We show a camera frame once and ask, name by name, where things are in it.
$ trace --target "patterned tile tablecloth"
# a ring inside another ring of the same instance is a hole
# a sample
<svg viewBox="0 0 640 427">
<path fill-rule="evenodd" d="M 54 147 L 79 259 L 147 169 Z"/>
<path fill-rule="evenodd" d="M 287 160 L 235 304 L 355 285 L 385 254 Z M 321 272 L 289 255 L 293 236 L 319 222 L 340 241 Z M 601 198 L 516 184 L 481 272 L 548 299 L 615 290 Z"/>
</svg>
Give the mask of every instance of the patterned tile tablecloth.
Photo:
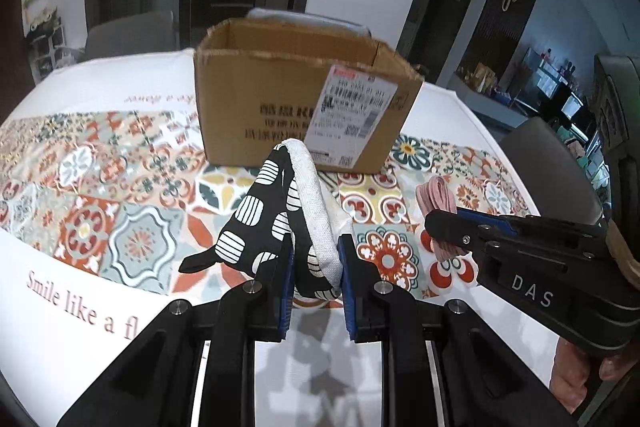
<svg viewBox="0 0 640 427">
<path fill-rule="evenodd" d="M 0 128 L 0 227 L 75 269 L 209 301 L 247 277 L 223 264 L 188 275 L 178 266 L 213 245 L 257 171 L 209 165 L 195 112 L 12 120 Z M 401 134 L 380 174 L 320 172 L 353 217 L 359 256 L 416 298 L 474 285 L 478 270 L 470 255 L 438 263 L 431 253 L 415 188 L 434 174 L 446 179 L 460 207 L 528 213 L 500 160 L 460 144 Z"/>
</svg>

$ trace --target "patterned fabric bag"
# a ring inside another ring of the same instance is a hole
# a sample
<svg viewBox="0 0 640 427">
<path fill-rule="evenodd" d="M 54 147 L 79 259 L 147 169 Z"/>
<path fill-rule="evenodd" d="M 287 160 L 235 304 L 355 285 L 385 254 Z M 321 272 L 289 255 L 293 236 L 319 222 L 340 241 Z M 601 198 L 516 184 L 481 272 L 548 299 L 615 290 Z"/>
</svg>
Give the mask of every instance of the patterned fabric bag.
<svg viewBox="0 0 640 427">
<path fill-rule="evenodd" d="M 262 261 L 280 252 L 289 232 L 297 292 L 325 300 L 339 297 L 342 266 L 336 245 L 343 233 L 353 236 L 351 216 L 320 182 L 305 145 L 295 139 L 276 145 L 215 245 L 185 258 L 180 272 L 225 263 L 255 276 Z"/>
</svg>

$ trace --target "human hand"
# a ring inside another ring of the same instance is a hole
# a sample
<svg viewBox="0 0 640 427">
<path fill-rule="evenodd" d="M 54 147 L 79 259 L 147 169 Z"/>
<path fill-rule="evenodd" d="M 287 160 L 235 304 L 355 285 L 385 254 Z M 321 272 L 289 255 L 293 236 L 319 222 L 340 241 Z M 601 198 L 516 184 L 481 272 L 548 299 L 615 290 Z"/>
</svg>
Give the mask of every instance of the human hand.
<svg viewBox="0 0 640 427">
<path fill-rule="evenodd" d="M 624 377 L 636 364 L 639 355 L 638 344 L 629 344 L 620 354 L 604 359 L 600 365 L 600 379 L 616 381 Z M 564 339 L 558 340 L 549 390 L 570 413 L 587 396 L 585 382 L 590 369 L 589 359 L 581 349 Z"/>
</svg>

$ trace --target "silver screw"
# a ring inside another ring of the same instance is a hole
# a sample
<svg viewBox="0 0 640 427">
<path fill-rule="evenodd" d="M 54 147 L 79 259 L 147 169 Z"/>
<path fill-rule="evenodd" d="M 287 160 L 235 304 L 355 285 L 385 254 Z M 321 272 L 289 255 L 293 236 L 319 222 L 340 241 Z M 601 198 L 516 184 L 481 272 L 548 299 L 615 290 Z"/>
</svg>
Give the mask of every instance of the silver screw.
<svg viewBox="0 0 640 427">
<path fill-rule="evenodd" d="M 178 299 L 169 304 L 169 311 L 174 315 L 182 315 L 187 309 L 189 309 L 189 303 L 184 299 Z"/>
<path fill-rule="evenodd" d="M 373 289 L 380 295 L 386 295 L 393 291 L 394 286 L 387 281 L 378 281 L 373 285 Z"/>
<path fill-rule="evenodd" d="M 456 315 L 462 315 L 469 309 L 468 304 L 466 304 L 465 301 L 461 301 L 460 299 L 450 300 L 449 302 L 447 302 L 447 307 Z"/>
<path fill-rule="evenodd" d="M 251 279 L 250 281 L 242 284 L 242 289 L 246 293 L 258 293 L 262 289 L 262 283 L 255 279 Z"/>
</svg>

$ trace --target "pink fabric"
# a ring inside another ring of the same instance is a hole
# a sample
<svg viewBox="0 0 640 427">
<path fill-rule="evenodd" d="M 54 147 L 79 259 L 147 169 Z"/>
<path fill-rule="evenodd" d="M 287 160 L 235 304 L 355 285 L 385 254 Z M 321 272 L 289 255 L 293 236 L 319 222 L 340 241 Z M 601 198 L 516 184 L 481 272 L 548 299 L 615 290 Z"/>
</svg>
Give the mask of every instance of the pink fabric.
<svg viewBox="0 0 640 427">
<path fill-rule="evenodd" d="M 428 182 L 415 187 L 415 200 L 423 216 L 426 216 L 434 209 L 446 210 L 457 214 L 456 198 L 447 187 L 447 182 L 444 181 L 442 176 L 434 176 Z M 466 254 L 466 251 L 460 247 L 438 242 L 435 239 L 431 241 L 431 248 L 433 248 L 436 259 L 440 262 Z"/>
</svg>

